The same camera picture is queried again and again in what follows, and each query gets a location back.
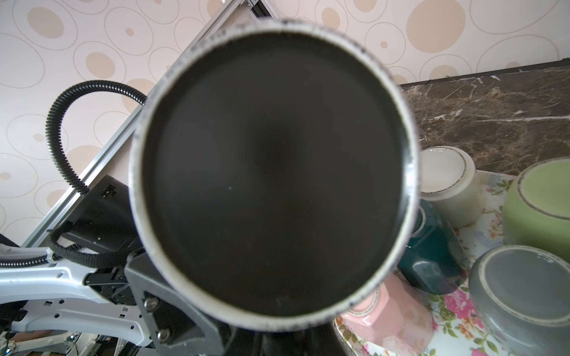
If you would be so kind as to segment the diagonal aluminium frame bar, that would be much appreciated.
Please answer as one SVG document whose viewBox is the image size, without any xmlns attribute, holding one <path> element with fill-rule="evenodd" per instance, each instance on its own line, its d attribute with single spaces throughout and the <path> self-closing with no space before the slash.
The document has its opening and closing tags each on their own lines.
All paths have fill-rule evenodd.
<svg viewBox="0 0 570 356">
<path fill-rule="evenodd" d="M 272 9 L 268 1 L 224 1 L 221 9 L 205 24 L 182 54 L 189 53 L 198 43 L 219 31 L 228 19 L 242 8 L 248 10 L 255 19 L 264 16 L 278 18 L 277 13 Z M 90 185 L 101 179 L 108 164 L 114 159 L 120 148 L 131 139 L 137 126 L 140 124 L 142 109 L 142 106 L 137 106 L 134 112 L 129 115 L 126 121 L 114 133 L 110 142 L 106 143 L 96 157 L 87 165 L 80 175 L 85 184 Z M 48 232 L 67 218 L 82 200 L 80 193 L 74 191 L 73 188 L 68 189 L 22 245 L 27 248 L 42 246 L 45 243 Z"/>
</svg>

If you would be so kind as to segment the white ceramic mug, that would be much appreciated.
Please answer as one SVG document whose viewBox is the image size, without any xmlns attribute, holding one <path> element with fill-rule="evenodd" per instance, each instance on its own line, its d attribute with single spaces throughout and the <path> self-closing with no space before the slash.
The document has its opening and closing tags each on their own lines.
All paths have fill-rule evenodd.
<svg viewBox="0 0 570 356">
<path fill-rule="evenodd" d="M 482 183 L 472 158 L 462 149 L 435 146 L 420 152 L 421 196 L 453 228 L 474 223 L 485 208 Z"/>
</svg>

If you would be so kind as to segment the pink ceramic mug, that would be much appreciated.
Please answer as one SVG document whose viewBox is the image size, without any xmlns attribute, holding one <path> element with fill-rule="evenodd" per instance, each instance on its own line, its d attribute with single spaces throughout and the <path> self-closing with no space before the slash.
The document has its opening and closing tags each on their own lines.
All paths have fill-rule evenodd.
<svg viewBox="0 0 570 356">
<path fill-rule="evenodd" d="M 341 318 L 361 339 L 398 355 L 420 355 L 433 338 L 432 314 L 417 290 L 394 274 Z"/>
</svg>

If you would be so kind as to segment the dark green ceramic mug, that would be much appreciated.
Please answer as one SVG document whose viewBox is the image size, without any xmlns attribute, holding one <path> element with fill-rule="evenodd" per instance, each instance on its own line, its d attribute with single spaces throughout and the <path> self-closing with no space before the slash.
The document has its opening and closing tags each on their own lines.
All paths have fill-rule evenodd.
<svg viewBox="0 0 570 356">
<path fill-rule="evenodd" d="M 421 200 L 414 230 L 398 268 L 411 286 L 432 295 L 448 295 L 465 281 L 463 250 L 448 219 Z"/>
</svg>

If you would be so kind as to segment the light green ceramic mug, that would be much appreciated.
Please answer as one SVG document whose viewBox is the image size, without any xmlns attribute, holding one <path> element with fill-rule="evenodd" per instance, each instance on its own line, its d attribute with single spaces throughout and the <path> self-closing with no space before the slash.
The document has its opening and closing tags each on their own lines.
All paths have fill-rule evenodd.
<svg viewBox="0 0 570 356">
<path fill-rule="evenodd" d="M 535 247 L 569 261 L 569 158 L 523 171 L 508 190 L 502 221 L 506 245 Z"/>
</svg>

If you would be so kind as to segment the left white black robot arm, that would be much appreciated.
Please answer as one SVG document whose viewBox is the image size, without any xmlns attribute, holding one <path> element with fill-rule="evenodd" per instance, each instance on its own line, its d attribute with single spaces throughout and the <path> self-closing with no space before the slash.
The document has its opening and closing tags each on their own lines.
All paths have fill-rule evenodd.
<svg viewBox="0 0 570 356">
<path fill-rule="evenodd" d="M 222 355 L 230 328 L 194 308 L 168 284 L 137 235 L 128 187 L 93 184 L 59 225 L 87 266 L 47 247 L 1 246 L 1 329 L 53 329 L 127 341 L 128 353 Z"/>
</svg>

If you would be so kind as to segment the black ceramic mug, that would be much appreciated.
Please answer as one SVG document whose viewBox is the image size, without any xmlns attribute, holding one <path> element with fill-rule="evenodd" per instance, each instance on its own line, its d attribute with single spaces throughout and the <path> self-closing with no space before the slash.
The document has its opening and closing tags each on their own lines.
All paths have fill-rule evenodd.
<svg viewBox="0 0 570 356">
<path fill-rule="evenodd" d="M 343 355 L 333 320 L 395 269 L 419 205 L 417 123 L 359 43 L 293 19 L 220 31 L 154 87 L 130 201 L 222 355 Z"/>
</svg>

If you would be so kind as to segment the floral rectangular tray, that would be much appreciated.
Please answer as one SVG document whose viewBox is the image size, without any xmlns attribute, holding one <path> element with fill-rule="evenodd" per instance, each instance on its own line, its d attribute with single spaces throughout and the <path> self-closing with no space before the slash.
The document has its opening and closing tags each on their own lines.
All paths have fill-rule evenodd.
<svg viewBox="0 0 570 356">
<path fill-rule="evenodd" d="M 485 197 L 485 208 L 476 222 L 455 231 L 463 248 L 464 260 L 461 266 L 466 272 L 471 270 L 476 260 L 491 249 L 503 245 L 503 205 L 506 194 L 516 179 L 515 176 L 478 171 Z M 421 292 L 420 296 L 433 318 L 433 338 L 427 347 L 415 355 L 513 355 L 486 331 L 471 302 L 468 281 L 449 295 L 430 295 Z M 342 318 L 333 325 L 340 341 L 348 349 L 349 355 L 395 355 L 371 341 L 366 341 Z"/>
</svg>

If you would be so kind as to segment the grey ceramic mug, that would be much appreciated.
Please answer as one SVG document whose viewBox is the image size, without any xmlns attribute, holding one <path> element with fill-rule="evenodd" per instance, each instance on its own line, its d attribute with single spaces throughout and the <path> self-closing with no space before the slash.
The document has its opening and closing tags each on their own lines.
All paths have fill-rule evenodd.
<svg viewBox="0 0 570 356">
<path fill-rule="evenodd" d="M 565 260 L 529 246 L 502 246 L 476 260 L 468 288 L 479 319 L 510 352 L 569 354 Z"/>
</svg>

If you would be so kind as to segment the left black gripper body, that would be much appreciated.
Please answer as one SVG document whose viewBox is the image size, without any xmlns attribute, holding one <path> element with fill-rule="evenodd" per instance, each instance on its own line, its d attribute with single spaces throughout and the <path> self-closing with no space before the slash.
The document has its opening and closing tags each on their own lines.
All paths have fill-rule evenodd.
<svg viewBox="0 0 570 356">
<path fill-rule="evenodd" d="M 57 246 L 57 255 L 95 271 L 83 283 L 107 301 L 135 305 L 125 266 L 130 253 L 142 249 L 129 201 L 129 187 L 106 175 L 89 188 L 57 237 L 72 246 Z"/>
</svg>

